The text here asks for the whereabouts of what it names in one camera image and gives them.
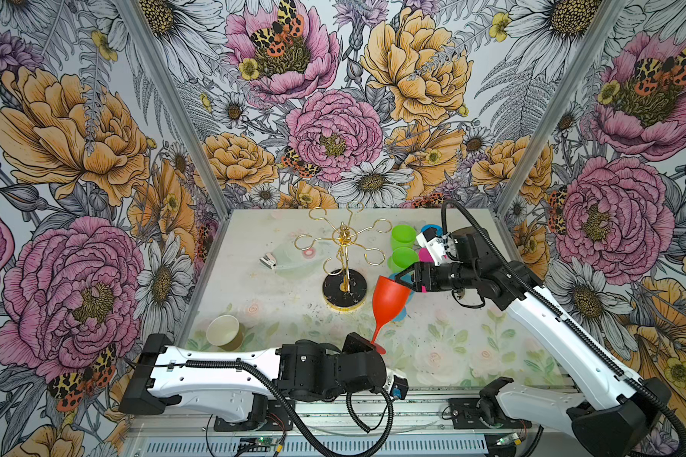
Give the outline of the blue wine glass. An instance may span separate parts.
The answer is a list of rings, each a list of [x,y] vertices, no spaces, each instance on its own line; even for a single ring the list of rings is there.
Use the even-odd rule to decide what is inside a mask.
[[[394,279],[396,279],[396,275],[395,275],[394,273],[392,273],[392,274],[389,276],[389,278],[390,278],[392,281],[394,281]],[[407,301],[406,301],[406,305],[408,305],[408,304],[411,302],[411,300],[412,300],[414,294],[415,294],[415,293],[414,293],[413,291],[410,291],[410,294],[409,294],[408,299],[407,299]],[[407,308],[406,308],[406,307],[403,307],[402,310],[400,310],[400,313],[392,320],[392,322],[393,322],[393,323],[399,323],[399,322],[403,321],[406,317],[407,317]]]
[[[421,232],[425,233],[427,230],[434,230],[434,232],[436,233],[436,236],[442,236],[442,234],[443,234],[442,227],[438,226],[438,225],[433,225],[433,224],[426,225],[421,229]]]

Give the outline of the green wine glass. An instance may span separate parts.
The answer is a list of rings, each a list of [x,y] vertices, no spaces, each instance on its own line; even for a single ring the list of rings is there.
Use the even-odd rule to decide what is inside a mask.
[[[403,272],[406,268],[419,261],[417,251],[412,248],[400,247],[393,250],[387,261],[388,268],[393,273]]]
[[[390,244],[393,251],[400,248],[411,249],[417,243],[418,231],[406,224],[392,228]]]

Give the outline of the red wine glass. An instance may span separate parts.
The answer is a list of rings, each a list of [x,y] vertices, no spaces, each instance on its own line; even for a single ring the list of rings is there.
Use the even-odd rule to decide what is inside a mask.
[[[377,343],[377,338],[382,329],[392,322],[405,308],[410,295],[413,292],[392,280],[389,277],[379,276],[372,298],[373,317],[375,318],[375,332],[371,343],[381,355],[386,353],[385,348]]]

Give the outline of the pink wine glass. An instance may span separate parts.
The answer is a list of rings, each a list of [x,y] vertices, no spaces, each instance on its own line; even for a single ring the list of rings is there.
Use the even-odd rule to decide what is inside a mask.
[[[433,259],[432,255],[430,255],[428,249],[426,249],[426,248],[420,249],[417,253],[418,253],[418,260],[420,262],[424,262],[424,263],[434,262],[434,259]]]

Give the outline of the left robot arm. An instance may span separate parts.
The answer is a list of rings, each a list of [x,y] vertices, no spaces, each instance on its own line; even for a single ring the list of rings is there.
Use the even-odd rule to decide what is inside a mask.
[[[184,407],[228,424],[260,420],[269,400],[330,402],[341,395],[384,391],[401,400],[405,379],[386,367],[374,345],[348,334],[339,350],[299,340],[255,352],[199,352],[175,346],[163,333],[148,337],[119,404],[131,415]]]

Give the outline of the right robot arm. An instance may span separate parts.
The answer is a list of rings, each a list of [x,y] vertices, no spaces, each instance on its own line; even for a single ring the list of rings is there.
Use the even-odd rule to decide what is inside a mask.
[[[501,376],[479,392],[482,422],[536,423],[572,436],[590,455],[627,456],[660,419],[673,420],[669,388],[606,352],[528,267],[505,259],[487,232],[468,227],[440,236],[429,228],[417,245],[430,261],[405,268],[396,283],[415,292],[476,291],[530,331],[577,386],[576,393],[558,393]]]

